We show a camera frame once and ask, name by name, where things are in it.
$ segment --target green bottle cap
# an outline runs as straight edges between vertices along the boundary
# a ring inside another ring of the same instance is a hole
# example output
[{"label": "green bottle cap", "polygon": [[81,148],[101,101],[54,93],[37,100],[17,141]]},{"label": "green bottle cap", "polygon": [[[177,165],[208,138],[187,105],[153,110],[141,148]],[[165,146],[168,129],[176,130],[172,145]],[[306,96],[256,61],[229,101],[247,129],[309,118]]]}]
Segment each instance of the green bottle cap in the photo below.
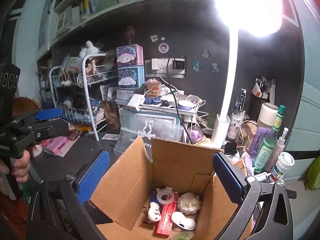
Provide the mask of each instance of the green bottle cap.
[{"label": "green bottle cap", "polygon": [[280,105],[278,112],[279,112],[280,114],[284,114],[284,112],[285,112],[285,106]]}]

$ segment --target desk lamp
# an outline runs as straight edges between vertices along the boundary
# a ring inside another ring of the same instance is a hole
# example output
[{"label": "desk lamp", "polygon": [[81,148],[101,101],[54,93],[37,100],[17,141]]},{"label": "desk lamp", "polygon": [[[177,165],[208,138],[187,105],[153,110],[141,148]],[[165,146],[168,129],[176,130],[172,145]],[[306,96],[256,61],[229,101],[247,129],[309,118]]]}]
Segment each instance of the desk lamp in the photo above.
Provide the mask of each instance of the desk lamp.
[{"label": "desk lamp", "polygon": [[218,14],[229,27],[229,60],[226,88],[220,114],[217,114],[211,143],[221,148],[226,138],[230,118],[228,109],[236,75],[238,30],[263,37],[277,32],[282,24],[281,0],[215,0]]}]

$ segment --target lamp base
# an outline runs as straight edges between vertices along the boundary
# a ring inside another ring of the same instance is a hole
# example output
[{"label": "lamp base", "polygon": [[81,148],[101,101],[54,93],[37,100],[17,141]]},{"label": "lamp base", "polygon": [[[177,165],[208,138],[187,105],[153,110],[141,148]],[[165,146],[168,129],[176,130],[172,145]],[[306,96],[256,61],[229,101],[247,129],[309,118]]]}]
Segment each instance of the lamp base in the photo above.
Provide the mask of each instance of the lamp base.
[{"label": "lamp base", "polygon": [[213,132],[211,136],[211,143],[213,148],[220,149],[224,144],[227,136],[228,128],[230,125],[230,118],[227,116],[226,121],[222,122],[220,120],[220,115],[217,114],[216,122],[213,127]]}]

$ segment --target green bottle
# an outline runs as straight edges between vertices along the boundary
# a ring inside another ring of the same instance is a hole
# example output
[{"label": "green bottle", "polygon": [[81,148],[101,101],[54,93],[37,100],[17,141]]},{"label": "green bottle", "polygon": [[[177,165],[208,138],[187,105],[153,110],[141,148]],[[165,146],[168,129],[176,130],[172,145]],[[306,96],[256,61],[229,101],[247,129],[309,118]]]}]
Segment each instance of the green bottle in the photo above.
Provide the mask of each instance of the green bottle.
[{"label": "green bottle", "polygon": [[273,123],[273,127],[270,133],[268,133],[262,141],[258,154],[253,162],[253,166],[256,167],[254,170],[255,174],[260,173],[262,171],[264,165],[267,163],[273,149],[276,146],[278,140],[278,132],[280,130],[282,120],[284,117],[284,111],[285,106],[280,105],[275,122]]}]

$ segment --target black wall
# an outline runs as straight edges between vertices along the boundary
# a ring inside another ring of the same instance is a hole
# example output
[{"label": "black wall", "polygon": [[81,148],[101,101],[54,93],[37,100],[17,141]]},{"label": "black wall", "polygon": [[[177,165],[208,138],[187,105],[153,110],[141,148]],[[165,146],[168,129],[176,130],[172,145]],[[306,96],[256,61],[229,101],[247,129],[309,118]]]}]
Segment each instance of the black wall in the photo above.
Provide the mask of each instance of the black wall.
[{"label": "black wall", "polygon": [[[164,0],[161,4],[146,4],[97,20],[54,47],[53,66],[61,64],[70,46],[76,48],[73,51],[76,56],[86,40],[102,42],[103,50],[126,45],[124,30],[127,25],[134,26],[134,43],[143,47],[145,59],[168,57],[169,53],[187,58],[186,78],[172,78],[171,83],[185,94],[206,100],[200,110],[209,113],[207,120],[212,127],[221,109],[229,53],[228,28],[217,17],[212,0],[194,0],[192,3]],[[159,40],[151,42],[150,36],[155,34]],[[166,54],[158,51],[161,37],[165,37],[164,42],[170,47]],[[283,127],[290,127],[300,100],[299,89],[304,73],[302,47],[300,29],[284,19],[279,32],[264,38],[240,30],[236,80],[229,112],[241,88],[247,89],[244,105],[247,110],[255,78],[267,73],[268,78],[276,79],[275,104],[286,106]],[[203,48],[210,51],[207,60],[201,56]],[[192,69],[194,60],[199,60],[202,67],[198,73]],[[212,63],[218,64],[220,71],[217,74],[212,73]]]}]

